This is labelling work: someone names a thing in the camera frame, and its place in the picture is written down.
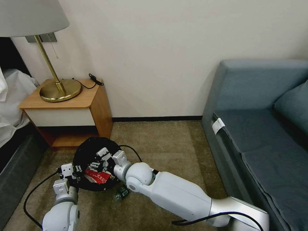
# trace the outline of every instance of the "sofa backrest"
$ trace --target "sofa backrest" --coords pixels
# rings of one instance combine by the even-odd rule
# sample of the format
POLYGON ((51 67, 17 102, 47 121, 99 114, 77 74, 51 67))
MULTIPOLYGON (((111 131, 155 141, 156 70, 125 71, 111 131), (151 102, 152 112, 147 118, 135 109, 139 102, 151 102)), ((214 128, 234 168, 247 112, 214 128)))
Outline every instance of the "sofa backrest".
POLYGON ((214 80, 221 82, 216 110, 271 108, 283 93, 307 79, 304 60, 224 60, 214 80))

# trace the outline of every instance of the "table lamp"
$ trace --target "table lamp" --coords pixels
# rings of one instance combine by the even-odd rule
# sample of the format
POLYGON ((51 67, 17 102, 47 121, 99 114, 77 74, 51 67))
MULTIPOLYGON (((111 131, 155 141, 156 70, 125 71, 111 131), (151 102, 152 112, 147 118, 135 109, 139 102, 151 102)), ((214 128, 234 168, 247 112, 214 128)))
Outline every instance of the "table lamp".
POLYGON ((58 0, 0 0, 0 37, 34 35, 54 82, 42 87, 39 94, 48 102, 71 99, 81 92, 81 84, 72 79, 59 80, 42 45, 40 34, 56 32, 69 26, 58 0))

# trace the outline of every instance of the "black charging cable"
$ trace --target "black charging cable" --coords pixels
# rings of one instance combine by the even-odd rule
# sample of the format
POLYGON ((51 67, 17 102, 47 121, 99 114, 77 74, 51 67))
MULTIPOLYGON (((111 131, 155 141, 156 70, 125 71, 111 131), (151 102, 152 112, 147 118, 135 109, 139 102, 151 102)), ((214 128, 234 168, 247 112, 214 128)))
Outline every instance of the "black charging cable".
POLYGON ((48 179, 50 179, 51 177, 53 177, 54 175, 56 175, 57 173, 61 173, 61 168, 57 169, 56 172, 54 172, 53 174, 51 174, 50 176, 46 177, 43 181, 41 181, 37 186, 35 186, 31 192, 28 194, 28 196, 25 199, 25 202, 23 203, 23 211, 25 212, 25 214, 27 215, 27 217, 29 217, 38 227, 40 227, 40 229, 43 230, 43 226, 34 218, 32 217, 28 211, 27 211, 27 201, 29 199, 29 197, 31 196, 31 194, 39 187, 41 186, 45 181, 47 181, 48 179))
MULTIPOLYGON (((92 79, 92 80, 95 82, 95 84, 94 84, 93 87, 95 87, 96 85, 104 86, 104 83, 98 81, 94 75, 92 75, 91 73, 89 73, 89 76, 90 76, 90 79, 92 79)), ((76 80, 76 79, 74 79, 74 78, 72 78, 72 79, 75 80, 75 81, 77 81, 77 82, 79 82, 79 83, 80 83, 83 87, 85 87, 86 89, 92 89, 92 88, 93 88, 93 87, 87 87, 87 86, 83 85, 80 81, 78 81, 78 80, 76 80)))
POLYGON ((140 156, 139 156, 139 154, 136 152, 136 150, 135 149, 133 149, 131 146, 128 146, 128 145, 119 145, 119 147, 128 147, 128 148, 130 148, 131 150, 133 150, 134 151, 134 153, 138 156, 138 159, 140 160, 140 162, 142 162, 142 160, 141 160, 141 158, 140 158, 140 156))
POLYGON ((257 222, 251 216, 249 216, 245 213, 241 213, 241 212, 221 212, 221 213, 216 213, 216 214, 213 214, 213 215, 210 215, 210 216, 207 216, 207 217, 203 217, 203 218, 200 218, 200 219, 197 219, 197 220, 194 220, 194 221, 187 221, 187 220, 172 221, 171 224, 176 225, 176 226, 187 226, 187 225, 192 225, 192 224, 198 223, 200 221, 208 220, 208 219, 223 216, 223 215, 230 215, 230 214, 236 214, 236 215, 241 215, 241 216, 247 217, 250 220, 252 220, 254 223, 256 223, 256 225, 259 227, 260 231, 264 231, 262 226, 259 224, 259 222, 257 222))

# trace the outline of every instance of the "bed frame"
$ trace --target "bed frame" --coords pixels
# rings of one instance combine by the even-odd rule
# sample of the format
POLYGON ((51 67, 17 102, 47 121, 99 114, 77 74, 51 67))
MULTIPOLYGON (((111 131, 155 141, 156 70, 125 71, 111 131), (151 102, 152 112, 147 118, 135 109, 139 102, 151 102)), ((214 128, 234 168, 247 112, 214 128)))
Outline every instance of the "bed frame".
MULTIPOLYGON (((30 75, 10 38, 0 38, 0 67, 30 75)), ((18 129, 0 148, 0 230, 15 211, 39 165, 47 144, 32 124, 18 129)))

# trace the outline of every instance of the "carpet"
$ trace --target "carpet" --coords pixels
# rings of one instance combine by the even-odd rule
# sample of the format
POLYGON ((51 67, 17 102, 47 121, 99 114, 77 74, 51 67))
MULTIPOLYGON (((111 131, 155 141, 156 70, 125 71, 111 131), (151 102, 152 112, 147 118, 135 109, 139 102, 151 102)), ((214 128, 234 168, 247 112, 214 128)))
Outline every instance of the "carpet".
MULTIPOLYGON (((212 198, 226 197, 200 121, 118 122, 114 123, 111 139, 119 145, 126 144, 135 148, 142 160, 152 168, 171 172, 196 183, 212 198)), ((123 150, 131 162, 138 162, 129 148, 123 147, 123 150)), ((42 179, 55 172, 57 167, 71 162, 73 156, 74 150, 46 151, 4 231, 40 230, 23 212, 25 197, 42 179)), ((45 182, 28 200, 27 209, 39 222, 42 222, 45 213, 53 206, 55 195, 52 185, 56 179, 58 177, 54 176, 45 182)), ((186 227, 173 226, 171 221, 179 220, 179 217, 138 193, 131 192, 124 200, 115 202, 112 196, 121 185, 119 183, 104 192, 79 190, 81 218, 78 231, 216 230, 204 222, 186 227)))

